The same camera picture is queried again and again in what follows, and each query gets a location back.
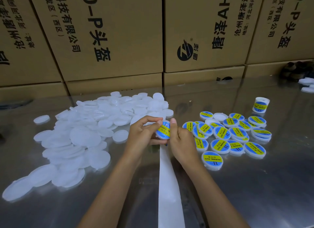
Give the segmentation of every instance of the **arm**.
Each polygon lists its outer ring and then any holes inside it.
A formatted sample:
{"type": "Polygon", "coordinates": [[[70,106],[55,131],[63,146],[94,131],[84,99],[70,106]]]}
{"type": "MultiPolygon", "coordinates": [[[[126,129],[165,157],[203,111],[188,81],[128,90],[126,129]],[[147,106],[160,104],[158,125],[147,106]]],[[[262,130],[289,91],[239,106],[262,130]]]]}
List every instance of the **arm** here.
{"type": "Polygon", "coordinates": [[[178,127],[176,120],[170,120],[171,150],[192,180],[204,208],[211,228],[248,228],[238,211],[214,182],[198,158],[194,137],[187,129],[178,127]]]}
{"type": "Polygon", "coordinates": [[[153,135],[161,124],[162,118],[145,116],[131,125],[124,154],[77,228],[117,226],[133,174],[141,162],[144,149],[148,144],[159,145],[168,142],[156,139],[153,135]],[[147,122],[155,123],[143,126],[147,122]]]}

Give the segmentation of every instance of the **fingernail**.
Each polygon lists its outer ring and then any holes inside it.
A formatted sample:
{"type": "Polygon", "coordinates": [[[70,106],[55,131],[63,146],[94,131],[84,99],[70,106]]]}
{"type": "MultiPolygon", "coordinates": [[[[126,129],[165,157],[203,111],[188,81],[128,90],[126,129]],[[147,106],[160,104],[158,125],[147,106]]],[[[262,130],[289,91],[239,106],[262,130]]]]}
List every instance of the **fingernail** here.
{"type": "Polygon", "coordinates": [[[170,123],[176,124],[176,119],[171,118],[171,119],[170,119],[170,123]]]}

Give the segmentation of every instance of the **person's left hand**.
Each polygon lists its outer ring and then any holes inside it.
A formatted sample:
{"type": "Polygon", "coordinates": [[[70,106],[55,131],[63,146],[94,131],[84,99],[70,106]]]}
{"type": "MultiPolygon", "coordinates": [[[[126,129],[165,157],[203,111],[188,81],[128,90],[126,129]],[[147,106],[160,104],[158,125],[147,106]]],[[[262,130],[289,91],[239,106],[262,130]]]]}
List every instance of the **person's left hand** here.
{"type": "Polygon", "coordinates": [[[155,132],[163,123],[162,117],[145,116],[132,124],[129,131],[125,154],[140,160],[144,149],[148,145],[164,145],[168,140],[161,140],[156,137],[155,132]],[[155,122],[154,124],[144,126],[147,122],[155,122]]]}

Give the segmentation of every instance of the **forearm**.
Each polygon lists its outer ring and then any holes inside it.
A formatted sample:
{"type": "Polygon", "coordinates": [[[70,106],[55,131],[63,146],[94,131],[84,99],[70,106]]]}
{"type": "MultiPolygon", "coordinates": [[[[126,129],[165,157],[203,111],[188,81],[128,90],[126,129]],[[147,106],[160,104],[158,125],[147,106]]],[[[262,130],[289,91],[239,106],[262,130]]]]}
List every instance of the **forearm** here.
{"type": "Polygon", "coordinates": [[[77,228],[116,228],[136,166],[122,156],[77,228]]]}
{"type": "Polygon", "coordinates": [[[184,169],[196,188],[211,228],[249,227],[201,163],[184,169]]]}

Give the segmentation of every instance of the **stainless steel table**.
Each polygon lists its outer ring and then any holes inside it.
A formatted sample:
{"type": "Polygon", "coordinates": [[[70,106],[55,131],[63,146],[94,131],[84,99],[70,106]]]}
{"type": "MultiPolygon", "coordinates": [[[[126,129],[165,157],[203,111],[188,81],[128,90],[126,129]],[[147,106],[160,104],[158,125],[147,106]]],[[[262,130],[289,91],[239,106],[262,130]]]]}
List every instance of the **stainless steel table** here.
{"type": "MultiPolygon", "coordinates": [[[[150,95],[163,92],[179,125],[199,120],[199,113],[204,110],[236,112],[247,118],[254,114],[251,108],[255,97],[269,98],[269,108],[263,117],[273,138],[263,145],[267,150],[265,158],[223,155],[221,170],[210,171],[210,174],[251,227],[314,225],[312,94],[300,92],[297,83],[276,77],[130,90],[122,91],[122,94],[133,95],[141,91],[150,95]]],[[[38,99],[24,107],[0,111],[0,191],[13,180],[48,162],[42,157],[43,148],[34,142],[33,136],[52,129],[56,121],[54,115],[69,108],[73,101],[106,95],[109,93],[38,99]],[[35,117],[45,114],[50,115],[50,122],[33,123],[35,117]]],[[[123,144],[107,142],[112,158],[110,166],[100,171],[88,167],[79,186],[60,189],[49,183],[33,188],[19,201],[10,203],[0,199],[1,227],[75,227],[123,153],[123,144]]],[[[174,158],[172,163],[180,187],[186,227],[207,227],[193,184],[174,158]]],[[[118,227],[158,227],[158,186],[159,151],[158,147],[149,147],[133,177],[118,227]]]]}

